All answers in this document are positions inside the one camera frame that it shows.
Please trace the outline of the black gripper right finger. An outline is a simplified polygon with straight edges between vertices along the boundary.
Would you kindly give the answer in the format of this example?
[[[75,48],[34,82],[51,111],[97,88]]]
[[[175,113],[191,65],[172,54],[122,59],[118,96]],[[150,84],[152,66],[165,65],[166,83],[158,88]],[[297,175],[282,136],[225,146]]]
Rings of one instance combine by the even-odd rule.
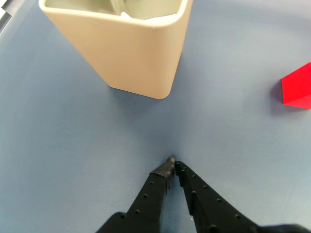
[[[198,233],[262,232],[259,225],[229,204],[189,166],[176,161],[175,172]]]

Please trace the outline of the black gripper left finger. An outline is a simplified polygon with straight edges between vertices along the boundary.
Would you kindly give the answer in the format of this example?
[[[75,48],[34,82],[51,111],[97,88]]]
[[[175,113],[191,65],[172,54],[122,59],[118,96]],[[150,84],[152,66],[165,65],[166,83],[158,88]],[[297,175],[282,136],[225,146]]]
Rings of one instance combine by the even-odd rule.
[[[99,233],[158,233],[160,232],[161,212],[167,191],[174,177],[175,159],[153,170],[131,207],[126,213],[113,214],[100,227]]]

